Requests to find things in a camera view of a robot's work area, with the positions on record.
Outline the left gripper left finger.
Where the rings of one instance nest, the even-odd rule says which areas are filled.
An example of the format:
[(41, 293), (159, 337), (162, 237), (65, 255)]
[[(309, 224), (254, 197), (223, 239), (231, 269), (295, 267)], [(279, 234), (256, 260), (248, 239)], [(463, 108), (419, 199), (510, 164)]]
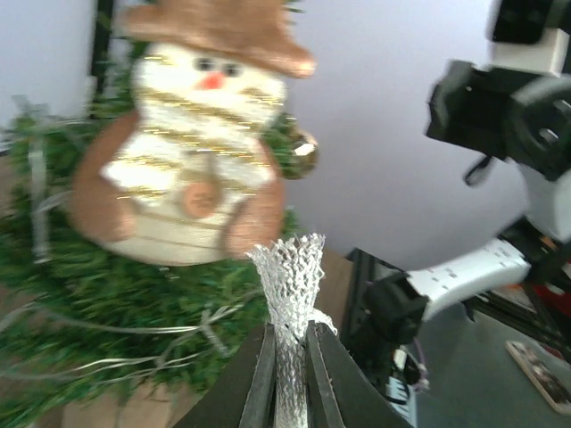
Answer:
[(176, 428), (268, 427), (276, 386), (272, 325), (255, 327), (206, 395)]

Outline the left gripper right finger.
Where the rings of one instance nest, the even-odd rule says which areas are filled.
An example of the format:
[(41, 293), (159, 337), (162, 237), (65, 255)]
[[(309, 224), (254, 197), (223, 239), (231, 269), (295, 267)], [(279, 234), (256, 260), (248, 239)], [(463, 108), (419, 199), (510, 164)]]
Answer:
[(305, 349), (310, 427), (410, 426), (377, 392), (328, 325), (309, 323)]

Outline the white mesh net ornament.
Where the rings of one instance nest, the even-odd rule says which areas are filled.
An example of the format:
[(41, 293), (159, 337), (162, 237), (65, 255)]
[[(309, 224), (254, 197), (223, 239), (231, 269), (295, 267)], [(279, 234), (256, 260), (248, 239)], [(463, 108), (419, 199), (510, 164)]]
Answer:
[(306, 332), (311, 321), (325, 323), (337, 332), (332, 318), (315, 308), (326, 237), (321, 234), (257, 244), (247, 253), (261, 278), (274, 326), (277, 383), (274, 425), (301, 428), (309, 425), (306, 386)]

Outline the small green christmas tree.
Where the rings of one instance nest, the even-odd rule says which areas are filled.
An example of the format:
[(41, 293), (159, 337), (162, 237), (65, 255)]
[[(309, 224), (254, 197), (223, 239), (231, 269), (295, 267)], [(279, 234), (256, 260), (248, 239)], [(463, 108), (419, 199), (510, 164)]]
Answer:
[[(4, 427), (170, 427), (265, 316), (248, 255), (154, 265), (108, 251), (71, 224), (78, 164), (98, 134), (134, 107), (131, 79), (146, 45), (120, 31), (132, 55), (85, 118), (23, 104), (6, 130), (14, 180), (1, 216), (1, 292), (9, 300), (1, 309)], [(285, 104), (265, 137), (282, 174), (280, 236), (294, 229), (283, 167), (298, 130)]]

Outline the gingerbread figure ornament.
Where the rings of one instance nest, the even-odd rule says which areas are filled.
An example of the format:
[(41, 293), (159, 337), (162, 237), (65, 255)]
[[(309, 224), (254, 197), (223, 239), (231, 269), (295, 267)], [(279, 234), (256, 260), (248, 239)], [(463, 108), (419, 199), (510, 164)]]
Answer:
[(88, 146), (71, 183), (74, 228), (108, 251), (187, 267), (243, 259), (280, 236), (282, 174), (266, 134), (312, 55), (283, 1), (158, 1), (126, 9), (145, 43), (134, 107)]

